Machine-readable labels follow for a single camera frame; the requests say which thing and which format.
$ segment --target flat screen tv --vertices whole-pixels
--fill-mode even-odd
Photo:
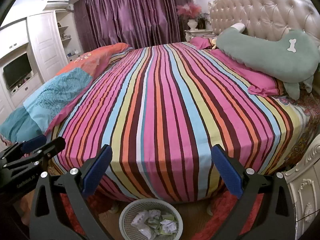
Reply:
[[[12,88],[15,84],[32,71],[27,54],[23,54],[3,68],[7,86]]]

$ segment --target headboard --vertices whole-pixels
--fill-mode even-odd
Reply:
[[[320,46],[320,15],[310,0],[215,0],[209,9],[216,35],[241,22],[253,37],[278,41],[300,29]]]

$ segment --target silver bolt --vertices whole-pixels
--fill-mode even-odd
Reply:
[[[77,168],[72,168],[71,170],[70,170],[70,174],[71,175],[76,175],[78,173],[78,169]]]
[[[46,171],[41,173],[41,178],[45,178],[46,176],[48,176],[48,173]]]
[[[254,174],[254,169],[247,168],[245,171],[250,175]]]
[[[282,174],[281,172],[277,172],[277,177],[278,177],[279,179],[282,179],[282,178],[283,178],[283,174]]]

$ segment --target purple curtain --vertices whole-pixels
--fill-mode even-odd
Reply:
[[[124,42],[133,48],[179,42],[183,22],[176,6],[192,0],[79,0],[76,28],[85,52]]]

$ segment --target bone patch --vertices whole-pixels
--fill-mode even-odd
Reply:
[[[296,52],[296,49],[295,49],[295,44],[296,44],[296,42],[297,42],[297,39],[293,39],[293,40],[289,40],[289,42],[290,42],[290,47],[289,48],[287,48],[287,50],[288,51],[292,51],[293,53],[295,53]]]

